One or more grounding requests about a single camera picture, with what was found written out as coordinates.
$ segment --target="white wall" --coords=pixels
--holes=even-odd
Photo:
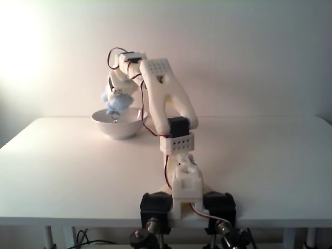
[[[331,1],[1,2],[0,147],[37,117],[103,108],[115,46],[167,57],[198,116],[332,119],[331,26]]]

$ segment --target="red wire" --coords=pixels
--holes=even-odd
[[[146,126],[146,124],[144,123],[144,119],[143,119],[143,116],[144,116],[144,97],[143,97],[143,83],[144,81],[142,81],[141,83],[141,94],[142,94],[142,112],[141,112],[141,120],[142,120],[142,123],[144,125],[144,127],[153,135],[153,136],[163,136],[163,137],[170,137],[169,134],[158,134],[156,132],[154,132],[152,129],[150,129],[148,126]]]
[[[168,157],[169,156],[166,155],[166,163],[165,163],[165,168],[164,168],[164,175],[165,175],[165,180],[166,180],[166,183],[167,183],[168,187],[170,189],[172,189],[172,186],[171,186],[170,182],[168,181],[168,177],[167,177],[167,162],[168,162]]]
[[[114,49],[120,49],[120,50],[122,50],[122,51],[124,51],[124,52],[128,52],[128,51],[126,51],[125,49],[123,49],[123,48],[119,48],[119,47],[115,47],[115,48],[112,48],[112,49],[110,50],[110,52],[108,53],[108,57],[107,57],[107,65],[108,65],[108,67],[109,67],[110,69],[113,69],[113,70],[118,69],[119,66],[120,66],[120,65],[118,65],[118,66],[116,66],[116,67],[111,67],[111,66],[109,65],[110,54],[112,53],[112,51],[113,51]]]

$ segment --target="tabletop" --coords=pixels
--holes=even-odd
[[[332,127],[317,117],[199,118],[195,161],[240,227],[332,227]],[[0,225],[139,227],[164,185],[159,139],[112,140],[90,118],[35,120],[0,149]],[[172,226],[206,227],[188,215]]]

